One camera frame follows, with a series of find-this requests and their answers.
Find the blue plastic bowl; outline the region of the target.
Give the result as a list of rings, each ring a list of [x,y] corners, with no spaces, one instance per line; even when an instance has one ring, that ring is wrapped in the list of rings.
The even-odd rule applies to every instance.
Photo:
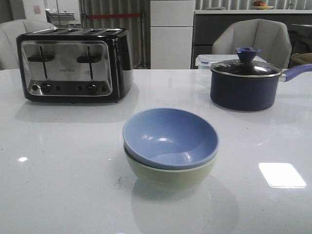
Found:
[[[123,126],[126,151],[138,162],[158,169],[184,170],[211,161],[219,139],[203,118],[174,108],[147,109]]]

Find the green plastic bowl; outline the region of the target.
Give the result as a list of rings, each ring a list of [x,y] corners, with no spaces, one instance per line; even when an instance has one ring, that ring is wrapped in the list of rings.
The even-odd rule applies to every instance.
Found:
[[[207,163],[194,168],[164,170],[144,165],[134,159],[126,148],[124,151],[127,162],[137,178],[159,189],[172,191],[185,190],[200,184],[208,177],[218,157],[218,153],[215,153]]]

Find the clear plastic container blue clips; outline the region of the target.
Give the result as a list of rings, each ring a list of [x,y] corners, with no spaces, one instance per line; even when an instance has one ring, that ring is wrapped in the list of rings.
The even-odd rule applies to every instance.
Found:
[[[209,70],[213,63],[233,59],[238,59],[238,55],[198,55],[195,59],[195,68]]]

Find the dark blue saucepan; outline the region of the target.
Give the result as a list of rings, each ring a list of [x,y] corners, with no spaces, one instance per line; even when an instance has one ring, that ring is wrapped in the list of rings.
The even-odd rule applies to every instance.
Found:
[[[303,72],[312,70],[312,65],[302,64],[282,70],[270,78],[244,78],[212,72],[211,100],[224,108],[237,111],[260,111],[270,108],[275,100],[280,78],[287,82]]]

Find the black chrome four-slot toaster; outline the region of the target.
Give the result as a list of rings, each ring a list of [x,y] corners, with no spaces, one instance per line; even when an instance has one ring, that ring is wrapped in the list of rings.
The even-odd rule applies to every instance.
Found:
[[[17,37],[24,96],[33,102],[118,102],[133,84],[125,28],[46,29]]]

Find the white refrigerator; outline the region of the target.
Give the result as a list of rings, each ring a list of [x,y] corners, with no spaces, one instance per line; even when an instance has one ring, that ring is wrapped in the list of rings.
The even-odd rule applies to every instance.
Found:
[[[190,69],[194,0],[150,1],[151,69]]]

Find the glass pot lid blue knob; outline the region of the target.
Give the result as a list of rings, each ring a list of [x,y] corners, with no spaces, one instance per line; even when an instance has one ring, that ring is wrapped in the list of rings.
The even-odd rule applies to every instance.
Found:
[[[211,65],[211,71],[221,75],[244,78],[270,78],[282,73],[278,66],[254,59],[261,49],[237,47],[235,50],[238,59],[216,62]]]

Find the red barrier belt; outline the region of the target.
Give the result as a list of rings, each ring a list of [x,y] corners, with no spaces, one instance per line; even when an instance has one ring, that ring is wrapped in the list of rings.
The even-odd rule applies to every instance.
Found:
[[[87,19],[115,19],[115,18],[135,18],[141,17],[142,13],[128,14],[105,14],[105,15],[86,15]]]

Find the grey kitchen counter cabinet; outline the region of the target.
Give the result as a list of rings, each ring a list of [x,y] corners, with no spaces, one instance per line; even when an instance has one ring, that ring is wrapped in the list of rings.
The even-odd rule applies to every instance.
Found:
[[[192,61],[198,55],[235,54],[237,47],[254,47],[259,57],[287,68],[293,50],[289,31],[296,25],[310,25],[310,11],[302,13],[195,14]]]

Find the metal trolley in background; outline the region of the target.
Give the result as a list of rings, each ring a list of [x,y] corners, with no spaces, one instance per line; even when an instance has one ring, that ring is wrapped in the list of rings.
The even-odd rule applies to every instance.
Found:
[[[47,21],[57,27],[81,26],[78,0],[45,0]]]

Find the fruit plate on counter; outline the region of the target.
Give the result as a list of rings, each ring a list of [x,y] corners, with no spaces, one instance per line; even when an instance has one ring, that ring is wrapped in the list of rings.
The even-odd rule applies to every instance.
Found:
[[[264,1],[262,0],[256,0],[252,3],[252,7],[255,10],[271,10],[274,8],[274,6],[269,6],[267,5]]]

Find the pink wall notice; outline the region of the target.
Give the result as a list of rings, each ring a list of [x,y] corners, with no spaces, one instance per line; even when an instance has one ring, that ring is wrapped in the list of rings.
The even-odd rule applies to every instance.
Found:
[[[35,15],[40,15],[41,14],[41,8],[40,8],[39,5],[34,5],[33,9],[34,9],[34,14]]]

